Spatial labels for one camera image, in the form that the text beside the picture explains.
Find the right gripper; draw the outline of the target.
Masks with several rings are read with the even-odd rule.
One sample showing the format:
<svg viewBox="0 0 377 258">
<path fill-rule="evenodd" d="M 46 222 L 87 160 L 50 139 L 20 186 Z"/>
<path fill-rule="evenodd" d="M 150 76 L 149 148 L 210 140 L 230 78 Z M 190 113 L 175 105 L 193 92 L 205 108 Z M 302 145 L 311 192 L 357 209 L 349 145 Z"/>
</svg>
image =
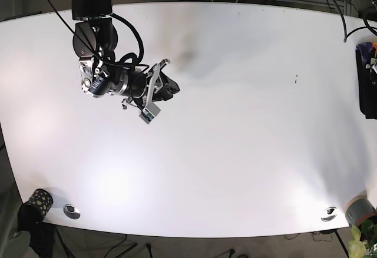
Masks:
<svg viewBox="0 0 377 258">
<path fill-rule="evenodd" d="M 140 70 L 136 67 L 123 69 L 120 74 L 120 95 L 123 109 L 133 106 L 140 110 L 139 117 L 147 124 L 159 113 L 157 101 L 167 101 L 180 92 L 178 83 L 162 72 L 170 63 L 169 59 L 153 65 L 152 68 Z"/>
</svg>

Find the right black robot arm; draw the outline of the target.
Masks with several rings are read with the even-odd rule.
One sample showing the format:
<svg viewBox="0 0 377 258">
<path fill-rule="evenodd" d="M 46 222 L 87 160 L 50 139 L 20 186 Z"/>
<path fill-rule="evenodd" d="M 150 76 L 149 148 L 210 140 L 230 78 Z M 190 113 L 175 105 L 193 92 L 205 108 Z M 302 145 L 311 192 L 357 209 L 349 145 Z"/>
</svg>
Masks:
<svg viewBox="0 0 377 258">
<path fill-rule="evenodd" d="M 123 108 L 138 108 L 140 118 L 150 123 L 161 111 L 156 103 L 172 99 L 180 90 L 163 73 L 170 60 L 152 67 L 142 65 L 144 44 L 140 34 L 126 19 L 113 13 L 112 0 L 72 0 L 72 18 L 76 22 L 72 44 L 79 58 L 82 90 L 95 98 L 123 96 Z M 118 34 L 113 19 L 129 27 L 137 40 L 137 54 L 131 52 L 116 59 Z"/>
</svg>

